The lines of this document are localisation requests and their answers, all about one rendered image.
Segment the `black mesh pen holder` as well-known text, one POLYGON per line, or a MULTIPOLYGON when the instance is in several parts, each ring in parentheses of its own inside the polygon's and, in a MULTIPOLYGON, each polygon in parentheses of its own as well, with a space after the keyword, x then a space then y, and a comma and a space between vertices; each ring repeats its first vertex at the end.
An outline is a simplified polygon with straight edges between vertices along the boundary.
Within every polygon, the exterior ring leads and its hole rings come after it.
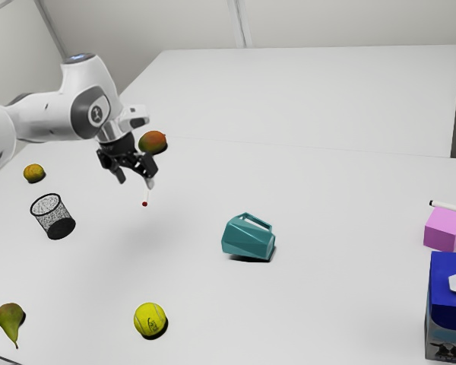
POLYGON ((61 196, 54 192, 37 198, 30 206, 30 213, 51 240, 65 238, 76 227, 76 222, 65 207, 61 196))

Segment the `teal faceted mug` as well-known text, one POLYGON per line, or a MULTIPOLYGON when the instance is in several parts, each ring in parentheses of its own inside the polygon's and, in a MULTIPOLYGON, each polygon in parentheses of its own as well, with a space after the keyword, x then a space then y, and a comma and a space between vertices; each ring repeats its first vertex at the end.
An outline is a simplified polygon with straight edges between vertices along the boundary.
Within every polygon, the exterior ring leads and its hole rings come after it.
POLYGON ((270 224, 245 212, 227 222, 221 248, 226 254, 268 262, 274 253, 275 239, 270 224))

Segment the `red green mango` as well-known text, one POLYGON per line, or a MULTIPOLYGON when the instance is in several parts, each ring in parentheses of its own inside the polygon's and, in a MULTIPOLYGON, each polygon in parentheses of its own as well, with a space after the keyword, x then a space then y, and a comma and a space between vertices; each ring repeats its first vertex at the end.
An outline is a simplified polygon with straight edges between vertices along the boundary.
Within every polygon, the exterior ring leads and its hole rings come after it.
POLYGON ((145 132, 138 140, 138 149, 152 155, 160 154, 167 148, 166 135, 160 131, 145 132))

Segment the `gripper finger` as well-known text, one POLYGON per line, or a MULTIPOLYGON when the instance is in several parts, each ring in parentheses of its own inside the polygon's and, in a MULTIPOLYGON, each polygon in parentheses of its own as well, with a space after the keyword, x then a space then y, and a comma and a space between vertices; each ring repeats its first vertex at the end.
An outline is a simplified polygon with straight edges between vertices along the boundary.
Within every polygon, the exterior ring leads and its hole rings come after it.
POLYGON ((116 177, 120 184, 123 184, 126 181, 122 168, 116 162, 111 165, 109 170, 116 177))
POLYGON ((158 172, 158 166, 150 152, 135 155, 135 172, 142 176, 148 189, 154 188, 154 177, 158 172))

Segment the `yellow tennis ball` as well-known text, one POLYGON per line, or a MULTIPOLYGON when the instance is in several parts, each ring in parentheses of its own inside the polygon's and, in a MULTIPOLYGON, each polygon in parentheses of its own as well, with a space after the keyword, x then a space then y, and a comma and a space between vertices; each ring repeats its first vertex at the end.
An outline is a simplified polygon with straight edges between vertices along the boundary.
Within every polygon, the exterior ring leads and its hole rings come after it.
POLYGON ((153 340, 166 332, 169 320, 159 304, 147 302, 135 310, 133 323, 143 338, 153 340))

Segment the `pink block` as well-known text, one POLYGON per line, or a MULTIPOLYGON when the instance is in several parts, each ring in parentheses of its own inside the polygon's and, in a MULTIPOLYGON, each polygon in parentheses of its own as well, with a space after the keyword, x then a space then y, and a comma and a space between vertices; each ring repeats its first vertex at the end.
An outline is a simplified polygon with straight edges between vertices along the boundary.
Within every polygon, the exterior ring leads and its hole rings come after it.
POLYGON ((443 252, 456 250, 456 211, 433 208, 424 227, 423 245, 443 252))

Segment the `small yellow green fruit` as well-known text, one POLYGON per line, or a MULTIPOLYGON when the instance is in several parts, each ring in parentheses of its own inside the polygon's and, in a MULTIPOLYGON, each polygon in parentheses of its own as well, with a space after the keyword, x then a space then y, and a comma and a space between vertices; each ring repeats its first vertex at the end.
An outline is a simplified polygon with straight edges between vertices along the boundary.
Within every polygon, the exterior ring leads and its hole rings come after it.
POLYGON ((28 183, 38 183, 46 177, 46 171, 38 163, 32 163, 24 168, 23 176, 28 183))

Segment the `blue carton with white cap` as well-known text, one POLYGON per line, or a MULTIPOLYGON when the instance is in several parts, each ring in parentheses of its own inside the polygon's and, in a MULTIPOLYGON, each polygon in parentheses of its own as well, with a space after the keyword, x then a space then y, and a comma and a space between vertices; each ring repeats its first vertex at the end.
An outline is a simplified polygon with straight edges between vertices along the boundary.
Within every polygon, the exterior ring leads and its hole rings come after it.
POLYGON ((431 253, 425 358, 456 364, 456 252, 431 253))

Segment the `green pear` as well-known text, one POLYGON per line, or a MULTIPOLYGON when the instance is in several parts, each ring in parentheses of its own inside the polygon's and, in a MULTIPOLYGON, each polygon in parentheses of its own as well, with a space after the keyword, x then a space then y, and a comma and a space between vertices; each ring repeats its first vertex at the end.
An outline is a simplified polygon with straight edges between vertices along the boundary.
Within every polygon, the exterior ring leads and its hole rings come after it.
POLYGON ((18 349, 18 333, 26 318, 22 307, 16 303, 6 303, 0 306, 0 327, 18 349))

